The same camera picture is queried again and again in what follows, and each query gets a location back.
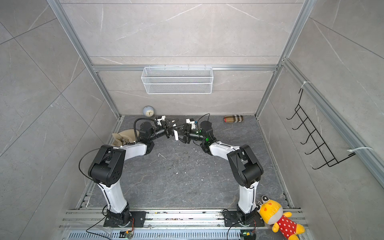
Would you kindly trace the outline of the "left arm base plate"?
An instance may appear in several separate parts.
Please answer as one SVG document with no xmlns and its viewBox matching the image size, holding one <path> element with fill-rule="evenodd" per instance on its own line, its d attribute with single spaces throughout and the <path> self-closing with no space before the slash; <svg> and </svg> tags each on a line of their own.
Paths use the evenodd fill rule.
<svg viewBox="0 0 384 240">
<path fill-rule="evenodd" d="M 125 211 L 120 214 L 107 211 L 106 220 L 103 226 L 112 228 L 128 228 L 133 225 L 135 228 L 142 228 L 144 226 L 146 214 L 147 212 L 144 211 Z"/>
</svg>

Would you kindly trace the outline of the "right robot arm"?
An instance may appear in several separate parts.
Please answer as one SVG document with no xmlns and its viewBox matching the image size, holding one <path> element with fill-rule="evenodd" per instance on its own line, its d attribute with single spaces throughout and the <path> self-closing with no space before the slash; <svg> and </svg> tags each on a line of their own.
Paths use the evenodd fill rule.
<svg viewBox="0 0 384 240">
<path fill-rule="evenodd" d="M 237 218 L 242 225 L 249 224 L 256 216 L 257 187 L 264 169 L 258 158 L 248 145 L 233 146 L 225 144 L 214 137 L 212 123 L 203 121 L 199 126 L 195 122 L 188 122 L 178 127 L 175 139 L 185 144 L 200 141 L 202 150 L 215 157 L 227 160 L 233 176 L 239 184 L 239 201 L 237 204 Z"/>
</svg>

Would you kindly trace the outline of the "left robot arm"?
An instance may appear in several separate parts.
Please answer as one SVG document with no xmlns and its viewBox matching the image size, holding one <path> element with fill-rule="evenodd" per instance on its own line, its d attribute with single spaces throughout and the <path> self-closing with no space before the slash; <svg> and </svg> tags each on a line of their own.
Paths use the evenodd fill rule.
<svg viewBox="0 0 384 240">
<path fill-rule="evenodd" d="M 120 184 L 125 161 L 148 155 L 155 146 L 155 139 L 162 136 L 176 137 L 176 122 L 165 116 L 154 120 L 138 118 L 132 129 L 113 134 L 113 146 L 103 145 L 98 148 L 88 175 L 102 190 L 107 201 L 108 220 L 126 226 L 132 218 Z"/>
</svg>

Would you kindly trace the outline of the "white remote control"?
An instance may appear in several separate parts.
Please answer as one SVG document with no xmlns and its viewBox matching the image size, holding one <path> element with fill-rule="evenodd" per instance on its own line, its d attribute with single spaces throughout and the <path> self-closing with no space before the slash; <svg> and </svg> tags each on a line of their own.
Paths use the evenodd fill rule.
<svg viewBox="0 0 384 240">
<path fill-rule="evenodd" d="M 178 131 L 177 130 L 173 130 L 174 131 L 174 137 L 175 137 L 175 140 L 178 141 L 179 140 L 179 134 L 178 134 Z"/>
</svg>

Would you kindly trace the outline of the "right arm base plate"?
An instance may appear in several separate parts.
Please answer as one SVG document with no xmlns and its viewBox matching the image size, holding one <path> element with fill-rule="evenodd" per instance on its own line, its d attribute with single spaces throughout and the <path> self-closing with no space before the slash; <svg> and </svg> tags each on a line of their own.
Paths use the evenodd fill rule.
<svg viewBox="0 0 384 240">
<path fill-rule="evenodd" d="M 265 222 L 256 211 L 244 214 L 242 211 L 229 211 L 224 209 L 222 215 L 226 227 L 264 227 Z"/>
</svg>

